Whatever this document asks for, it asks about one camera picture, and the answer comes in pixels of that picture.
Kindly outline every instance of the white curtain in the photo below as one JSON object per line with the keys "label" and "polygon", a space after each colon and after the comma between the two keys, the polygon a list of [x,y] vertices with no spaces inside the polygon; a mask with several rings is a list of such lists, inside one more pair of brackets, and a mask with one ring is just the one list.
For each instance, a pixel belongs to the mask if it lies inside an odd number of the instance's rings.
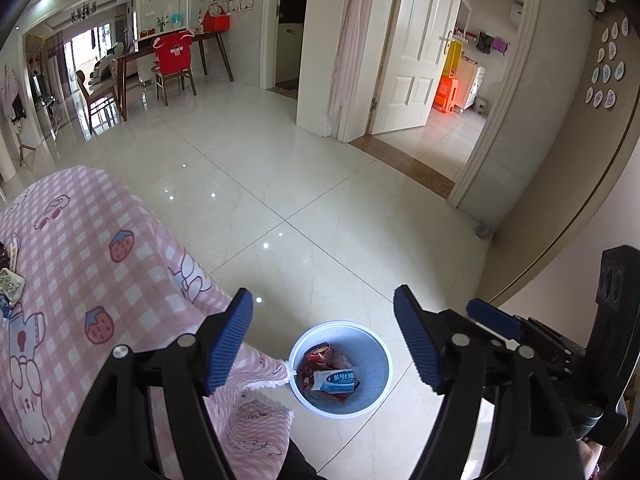
{"label": "white curtain", "polygon": [[354,91],[356,76],[362,63],[362,53],[373,0],[351,0],[344,22],[338,53],[335,57],[334,73],[329,102],[329,118],[336,121],[340,109],[349,104]]}

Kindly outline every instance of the red bag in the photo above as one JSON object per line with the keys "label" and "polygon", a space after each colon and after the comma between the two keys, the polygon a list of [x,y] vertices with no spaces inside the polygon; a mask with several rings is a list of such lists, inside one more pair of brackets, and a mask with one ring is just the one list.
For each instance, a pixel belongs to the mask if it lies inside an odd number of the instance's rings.
{"label": "red bag", "polygon": [[225,9],[218,4],[216,5],[220,8],[220,14],[213,16],[207,9],[202,22],[204,32],[223,32],[229,30],[231,26],[231,15],[226,13]]}
{"label": "red bag", "polygon": [[191,66],[191,43],[194,34],[181,30],[154,41],[154,51],[158,54],[158,66],[162,74],[174,74]]}

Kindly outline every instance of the dining table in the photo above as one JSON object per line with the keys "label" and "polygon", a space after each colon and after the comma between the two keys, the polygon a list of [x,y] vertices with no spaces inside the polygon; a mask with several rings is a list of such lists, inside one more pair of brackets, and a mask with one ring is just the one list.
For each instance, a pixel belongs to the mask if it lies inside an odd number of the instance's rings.
{"label": "dining table", "polygon": [[[166,34],[172,34],[174,32],[180,32],[180,29],[170,30]],[[118,100],[122,108],[123,121],[127,120],[127,63],[129,61],[133,61],[135,59],[150,56],[151,54],[153,54],[154,48],[152,40],[155,40],[155,38],[159,38],[160,36],[164,36],[164,34],[157,34],[151,38],[148,36],[139,38],[137,41],[133,42],[132,47],[130,47],[128,52],[115,58],[117,78],[116,94],[118,95]],[[226,73],[229,76],[229,81],[233,81],[234,75],[231,71],[231,65],[229,63],[228,55],[226,54],[225,42],[220,32],[198,32],[193,38],[193,41],[198,42],[198,49],[200,50],[200,60],[202,61],[202,69],[204,70],[204,74],[208,75],[209,72],[207,71],[207,59],[205,56],[203,42],[212,38],[216,38],[218,48],[220,49],[220,56],[222,56],[222,61],[225,63]]]}

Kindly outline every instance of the light blue trash bin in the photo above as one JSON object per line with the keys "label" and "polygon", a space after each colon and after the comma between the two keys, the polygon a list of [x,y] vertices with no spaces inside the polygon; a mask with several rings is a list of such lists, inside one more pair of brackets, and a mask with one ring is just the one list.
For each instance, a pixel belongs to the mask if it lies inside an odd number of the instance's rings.
{"label": "light blue trash bin", "polygon": [[298,339],[289,355],[293,369],[299,371],[305,353],[324,342],[347,355],[360,386],[344,404],[334,400],[314,400],[312,404],[302,394],[300,378],[296,376],[291,389],[298,400],[312,412],[329,418],[353,418],[378,407],[391,389],[393,375],[391,354],[382,339],[353,321],[327,321]]}

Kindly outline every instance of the pink checkered bedsheet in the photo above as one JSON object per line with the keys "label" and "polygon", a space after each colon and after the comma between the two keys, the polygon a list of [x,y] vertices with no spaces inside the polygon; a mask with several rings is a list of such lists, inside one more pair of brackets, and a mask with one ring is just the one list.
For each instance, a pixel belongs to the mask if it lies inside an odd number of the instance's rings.
{"label": "pink checkered bedsheet", "polygon": [[[55,479],[76,416],[107,355],[166,346],[195,332],[230,298],[138,197],[105,172],[78,166],[29,186],[0,213],[0,240],[19,243],[20,303],[0,330],[0,408],[31,459]],[[248,345],[225,386],[206,399],[238,479],[273,479],[292,415],[242,392],[287,382]],[[165,474],[181,477],[161,391],[154,393]]]}

